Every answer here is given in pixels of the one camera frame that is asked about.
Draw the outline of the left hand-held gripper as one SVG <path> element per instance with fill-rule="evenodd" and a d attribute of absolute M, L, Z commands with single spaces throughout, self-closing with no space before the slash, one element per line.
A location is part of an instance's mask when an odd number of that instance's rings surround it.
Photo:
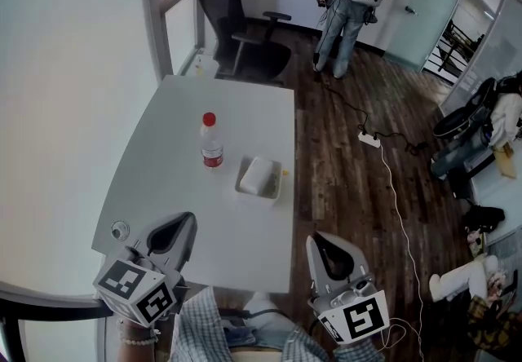
<path fill-rule="evenodd" d="M 184 302 L 180 272 L 191 257 L 196 234 L 192 212 L 150 223 L 137 235 L 134 249 L 125 246 L 107 257 L 93 282 L 98 295 L 115 314 L 145 328 L 179 313 Z"/>

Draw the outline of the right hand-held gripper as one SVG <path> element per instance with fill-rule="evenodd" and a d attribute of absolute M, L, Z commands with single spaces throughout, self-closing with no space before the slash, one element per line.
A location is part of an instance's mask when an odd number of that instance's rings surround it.
<path fill-rule="evenodd" d="M 377 290 L 372 277 L 362 277 L 369 265 L 360 248 L 342 237 L 314 232 L 307 237 L 306 253 L 317 296 L 308 305 L 333 340 L 350 345 L 390 326 L 385 292 Z"/>

